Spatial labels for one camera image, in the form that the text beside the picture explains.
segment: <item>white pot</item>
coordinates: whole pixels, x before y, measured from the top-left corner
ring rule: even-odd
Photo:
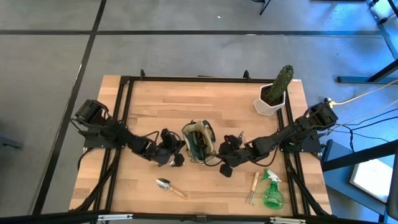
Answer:
[[[259,98],[254,101],[254,108],[256,109],[258,114],[270,116],[270,115],[273,115],[275,113],[275,111],[279,110],[279,108],[281,108],[285,105],[286,92],[284,92],[282,103],[275,105],[275,106],[270,106],[266,102],[261,100],[261,90],[263,88],[265,88],[267,86],[271,86],[271,85],[272,85],[272,83],[260,87]]]

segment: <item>concrete floor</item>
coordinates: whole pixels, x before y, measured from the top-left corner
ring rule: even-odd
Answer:
[[[1,0],[0,29],[91,29],[99,5],[99,0]],[[263,16],[258,15],[260,8],[249,0],[113,0],[105,7],[99,29],[378,30],[364,2],[272,1]],[[29,213],[87,40],[84,35],[0,35],[0,134],[24,143],[18,151],[1,148],[2,217]],[[97,36],[75,109],[87,98],[96,98],[103,75],[138,75],[141,68],[147,75],[241,77],[249,70],[252,77],[274,78],[283,65],[291,64],[295,78],[303,80],[308,105],[324,97],[344,101],[377,85],[337,84],[337,76],[371,76],[393,60],[380,36]],[[389,86],[335,112],[344,122],[397,98],[397,87]],[[397,139],[397,124],[392,120],[358,133],[391,141]],[[330,137],[348,146],[347,134]],[[354,139],[357,150],[380,143]],[[83,138],[70,127],[45,213],[68,209],[82,145]],[[377,221],[374,212],[334,190],[328,193],[335,215]]]

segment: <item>black floor stripe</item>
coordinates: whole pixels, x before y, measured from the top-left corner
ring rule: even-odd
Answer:
[[[92,30],[0,30],[0,35],[91,35]]]
[[[0,35],[310,35],[380,36],[381,31],[310,30],[0,30]]]
[[[92,31],[98,30],[98,26],[101,22],[101,18],[102,18],[103,12],[104,12],[105,5],[106,5],[106,0],[101,0],[101,4],[99,5],[98,13],[97,13]],[[63,113],[61,124],[58,128],[56,137],[54,139],[54,142],[53,142],[53,145],[51,148],[51,153],[50,153],[51,156],[50,156],[50,160],[48,162],[48,166],[47,166],[45,174],[42,178],[41,184],[38,186],[38,187],[40,187],[40,190],[39,190],[39,193],[37,194],[36,201],[34,203],[34,207],[32,210],[33,215],[38,215],[38,214],[42,213],[45,199],[47,197],[47,193],[49,192],[51,180],[54,175],[55,168],[56,168],[57,162],[58,162],[58,158],[61,153],[62,144],[63,144],[63,141],[65,140],[65,135],[67,133],[67,129],[68,129],[68,125],[69,125],[69,119],[72,116],[73,108],[75,107],[75,102],[76,102],[77,95],[78,95],[78,92],[80,89],[81,81],[83,80],[83,77],[84,77],[84,74],[86,71],[86,67],[87,67],[87,63],[88,63],[88,59],[90,57],[91,50],[93,48],[95,37],[96,37],[95,35],[90,35],[90,37],[88,39],[86,50],[85,50],[85,53],[83,54],[83,58],[81,60],[81,65],[80,65],[80,69],[79,69],[77,77],[76,77],[75,84],[73,85],[72,92],[70,94],[66,109]]]

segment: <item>wooden table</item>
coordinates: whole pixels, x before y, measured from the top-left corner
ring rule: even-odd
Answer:
[[[119,79],[119,76],[104,76],[99,90],[98,100],[109,108],[110,113],[116,100]],[[272,116],[261,116],[253,107],[260,86],[257,83],[135,81],[127,125],[137,135],[168,128],[182,136],[182,127],[192,119],[206,119],[216,134],[217,150],[225,134],[237,136],[244,131],[244,141],[250,141],[259,136],[270,135],[278,128],[276,113]],[[296,118],[307,109],[300,80],[294,80],[289,85],[289,96]],[[157,167],[157,164],[142,159],[128,148],[123,149],[111,210],[132,213],[292,215],[285,164],[280,151],[277,151],[276,159],[269,168],[283,181],[279,184],[285,202],[281,210],[271,210],[262,204],[262,194],[269,188],[270,180],[259,180],[254,206],[244,203],[250,192],[254,173],[259,171],[260,177],[264,176],[262,167],[247,162],[235,167],[232,177],[226,178],[219,173],[219,166],[207,167],[192,163],[185,148],[182,151],[186,159],[184,166]],[[82,160],[70,208],[79,206],[97,184],[103,154],[104,149],[95,149]],[[307,188],[322,208],[331,213],[319,160],[311,154],[300,155]],[[271,157],[260,163],[267,164]],[[169,179],[176,188],[185,191],[188,200],[160,189],[155,183],[155,179],[159,177]],[[303,213],[297,186],[295,192],[298,210]],[[101,208],[104,207],[105,198],[104,193]]]

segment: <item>cactus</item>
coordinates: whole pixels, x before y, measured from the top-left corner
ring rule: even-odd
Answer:
[[[280,103],[279,99],[284,94],[284,91],[286,91],[287,85],[292,81],[293,74],[293,66],[285,65],[272,83],[272,86],[264,92],[264,99],[266,99],[271,106]]]

